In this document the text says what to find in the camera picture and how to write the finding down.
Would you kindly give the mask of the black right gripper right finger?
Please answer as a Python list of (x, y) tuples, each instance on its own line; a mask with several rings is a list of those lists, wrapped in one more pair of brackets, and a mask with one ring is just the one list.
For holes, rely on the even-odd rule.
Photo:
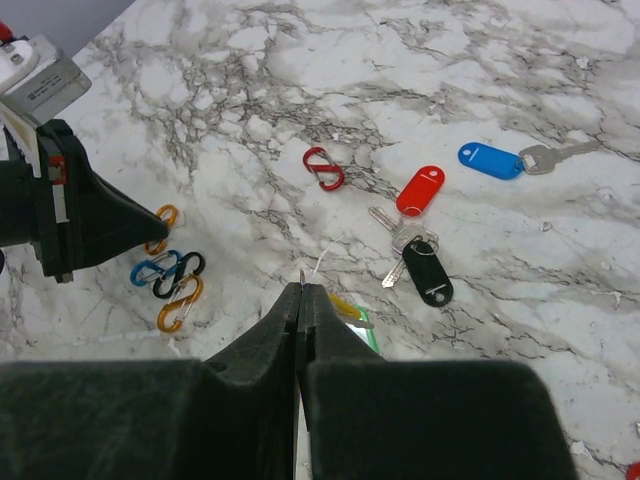
[(573, 479), (549, 391), (501, 360), (387, 361), (302, 289), (303, 400), (317, 479)]

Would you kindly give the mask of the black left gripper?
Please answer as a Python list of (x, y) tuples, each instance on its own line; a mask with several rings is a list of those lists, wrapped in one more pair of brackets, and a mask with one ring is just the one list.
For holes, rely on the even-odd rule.
[(134, 247), (164, 240), (169, 227), (95, 173), (83, 144), (59, 119), (36, 130), (41, 177), (4, 127), (1, 246), (34, 243), (43, 274), (59, 283)]

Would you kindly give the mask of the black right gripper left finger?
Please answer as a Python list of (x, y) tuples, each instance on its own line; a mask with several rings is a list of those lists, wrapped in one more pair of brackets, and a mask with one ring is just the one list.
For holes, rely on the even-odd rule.
[(301, 287), (208, 360), (7, 362), (5, 479), (290, 479)]

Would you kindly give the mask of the green key tag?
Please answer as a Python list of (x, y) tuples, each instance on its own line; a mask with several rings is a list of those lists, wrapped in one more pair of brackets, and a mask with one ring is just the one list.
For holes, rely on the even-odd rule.
[[(355, 309), (359, 312), (360, 317), (359, 317), (359, 322), (364, 324), (372, 324), (368, 313), (366, 312), (366, 310), (362, 307), (356, 306)], [(379, 353), (380, 349), (378, 346), (378, 342), (376, 340), (376, 336), (375, 336), (375, 332), (373, 330), (373, 328), (364, 328), (362, 326), (356, 326), (354, 324), (355, 319), (354, 318), (350, 318), (349, 322), (348, 322), (348, 326), (349, 328), (356, 334), (358, 335), (374, 352)]]

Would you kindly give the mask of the blue S carabiner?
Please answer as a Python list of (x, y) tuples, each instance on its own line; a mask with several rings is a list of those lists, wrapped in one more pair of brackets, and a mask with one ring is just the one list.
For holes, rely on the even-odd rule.
[(137, 263), (131, 270), (129, 280), (136, 287), (144, 287), (160, 278), (174, 275), (183, 255), (177, 250), (168, 250), (153, 259)]

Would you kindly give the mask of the yellow key tag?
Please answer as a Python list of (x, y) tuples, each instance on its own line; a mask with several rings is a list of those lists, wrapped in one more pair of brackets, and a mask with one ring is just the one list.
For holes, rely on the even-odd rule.
[(329, 294), (329, 299), (340, 315), (354, 320), (361, 319), (361, 312), (355, 306), (349, 304), (333, 293)]

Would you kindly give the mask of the red key tag white label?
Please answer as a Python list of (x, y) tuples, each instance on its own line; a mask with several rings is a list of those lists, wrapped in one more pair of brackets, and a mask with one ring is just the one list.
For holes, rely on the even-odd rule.
[(634, 462), (629, 466), (625, 475), (626, 480), (640, 480), (640, 462)]

